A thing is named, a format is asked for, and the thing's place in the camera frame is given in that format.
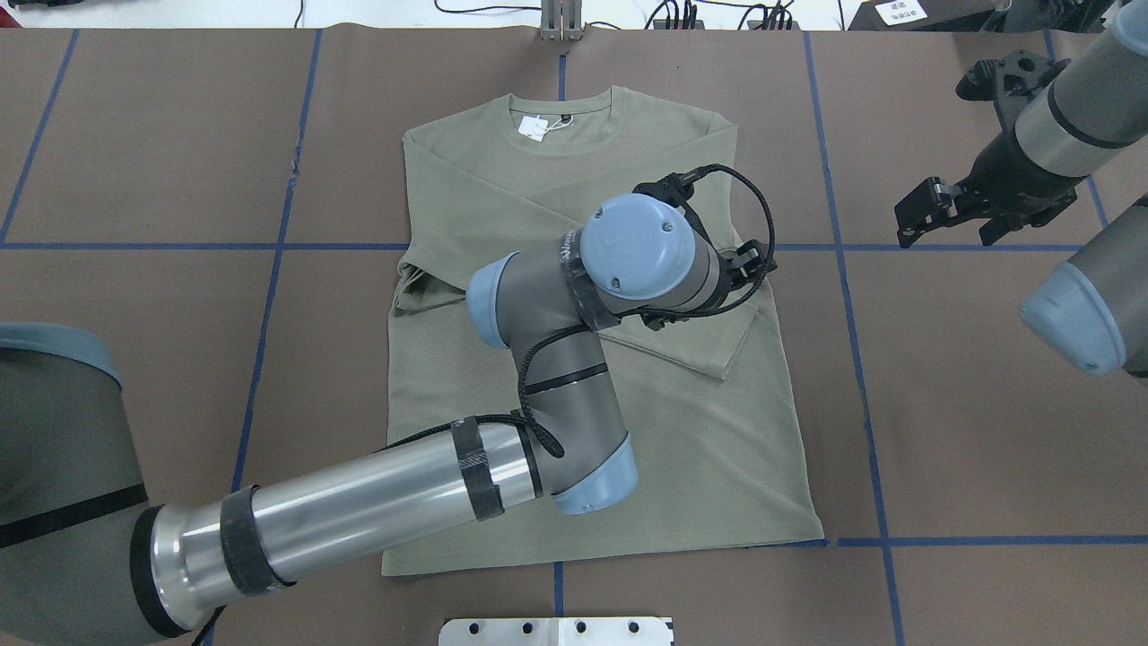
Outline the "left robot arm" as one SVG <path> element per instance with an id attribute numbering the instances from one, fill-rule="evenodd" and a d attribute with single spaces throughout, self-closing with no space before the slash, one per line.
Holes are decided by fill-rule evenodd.
<path id="1" fill-rule="evenodd" d="M 761 189 L 701 165 L 608 199 L 470 277 L 465 308 L 512 355 L 514 408 L 458 415 L 217 503 L 152 503 L 109 348 L 3 322 L 3 635 L 34 645 L 197 643 L 241 598 L 550 499 L 566 514 L 639 474 L 602 334 L 742 308 L 776 268 Z"/>

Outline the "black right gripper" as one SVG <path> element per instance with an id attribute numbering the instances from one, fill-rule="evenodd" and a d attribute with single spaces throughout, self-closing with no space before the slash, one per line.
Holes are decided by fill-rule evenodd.
<path id="1" fill-rule="evenodd" d="M 1001 132 L 974 161 L 957 184 L 926 177 L 894 207 L 897 242 L 910 249 L 923 234 L 984 218 L 982 246 L 1025 226 L 1041 228 L 1077 200 L 1077 180 L 1039 168 L 1016 137 L 1021 114 L 1069 65 L 1066 60 L 1016 50 L 1002 59 L 979 60 L 957 81 L 959 98 L 993 102 Z"/>

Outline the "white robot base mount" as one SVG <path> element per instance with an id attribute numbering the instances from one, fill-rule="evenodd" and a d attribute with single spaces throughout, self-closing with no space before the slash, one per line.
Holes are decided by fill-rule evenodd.
<path id="1" fill-rule="evenodd" d="M 456 618 L 439 630 L 439 645 L 675 645 L 672 618 L 574 616 Z"/>

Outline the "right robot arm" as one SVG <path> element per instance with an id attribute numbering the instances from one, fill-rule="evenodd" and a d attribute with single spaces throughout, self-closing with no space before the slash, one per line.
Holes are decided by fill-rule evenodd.
<path id="1" fill-rule="evenodd" d="M 1147 3 L 1125 3 L 1075 60 L 1015 50 L 980 60 L 959 98 L 991 101 L 1000 134 L 965 179 L 924 179 L 898 204 L 899 246 L 928 232 L 982 220 L 983 246 L 1050 224 L 1077 187 L 1145 139 Z M 1021 320 L 1075 367 L 1145 380 L 1147 260 L 1145 199 L 1137 199 L 1022 302 Z"/>

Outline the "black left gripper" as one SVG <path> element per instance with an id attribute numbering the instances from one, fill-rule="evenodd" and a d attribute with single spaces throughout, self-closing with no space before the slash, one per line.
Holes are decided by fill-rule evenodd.
<path id="1" fill-rule="evenodd" d="M 718 249 L 718 246 L 709 238 L 709 232 L 701 223 L 700 216 L 689 204 L 689 200 L 695 196 L 693 185 L 701 180 L 701 176 L 665 176 L 664 179 L 656 181 L 639 182 L 633 188 L 636 195 L 651 196 L 666 205 L 681 210 L 688 224 L 695 233 L 706 241 L 706 244 L 709 244 L 709 249 L 713 250 L 718 259 L 718 286 L 706 290 L 709 297 L 699 308 L 687 310 L 680 305 L 670 308 L 670 310 L 661 310 L 660 308 L 645 306 L 633 310 L 633 314 L 639 316 L 644 326 L 651 330 L 661 330 L 672 322 L 714 318 L 714 316 L 737 310 L 760 289 L 765 277 L 778 268 L 778 262 L 775 260 L 776 228 L 771 221 L 770 205 L 753 181 L 745 176 L 734 176 L 734 179 L 744 185 L 759 202 L 768 232 L 765 244 L 758 239 L 750 239 L 734 252 L 721 252 Z"/>

